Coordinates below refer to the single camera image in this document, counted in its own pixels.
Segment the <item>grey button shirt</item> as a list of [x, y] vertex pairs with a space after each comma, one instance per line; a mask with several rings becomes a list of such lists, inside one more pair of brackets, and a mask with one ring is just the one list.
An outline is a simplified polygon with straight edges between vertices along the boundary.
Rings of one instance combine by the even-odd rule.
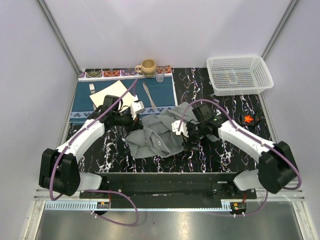
[[183, 102], [161, 114], [142, 117], [142, 129], [132, 131], [125, 138], [130, 155], [135, 159], [154, 156], [168, 158], [181, 153], [184, 150], [183, 137], [172, 132], [172, 123], [181, 119], [188, 105]]

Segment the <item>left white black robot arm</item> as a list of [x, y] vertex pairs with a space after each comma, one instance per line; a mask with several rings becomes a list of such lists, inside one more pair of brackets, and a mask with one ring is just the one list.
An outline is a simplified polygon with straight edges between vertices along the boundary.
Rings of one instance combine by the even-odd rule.
[[119, 111], [123, 101], [107, 95], [102, 105], [93, 111], [68, 141], [56, 149], [47, 148], [41, 156], [39, 186], [57, 192], [61, 196], [72, 196], [78, 191], [88, 191], [97, 198], [108, 193], [103, 177], [90, 172], [80, 172], [78, 162], [84, 153], [114, 126], [131, 127], [135, 124], [137, 111], [143, 107], [134, 95], [129, 105], [130, 112]]

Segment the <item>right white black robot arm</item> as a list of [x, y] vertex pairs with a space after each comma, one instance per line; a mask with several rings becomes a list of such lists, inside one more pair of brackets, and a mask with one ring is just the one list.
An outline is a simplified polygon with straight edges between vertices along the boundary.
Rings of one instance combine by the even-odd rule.
[[239, 198], [249, 189], [265, 189], [276, 194], [288, 190], [287, 186], [297, 179], [297, 186], [302, 184], [290, 146], [284, 142], [272, 142], [258, 137], [237, 124], [222, 108], [216, 115], [207, 105], [208, 100], [192, 109], [197, 123], [182, 118], [178, 124], [178, 134], [183, 134], [188, 144], [197, 142], [206, 136], [227, 141], [247, 153], [258, 164], [258, 169], [238, 173], [227, 185], [228, 195]]

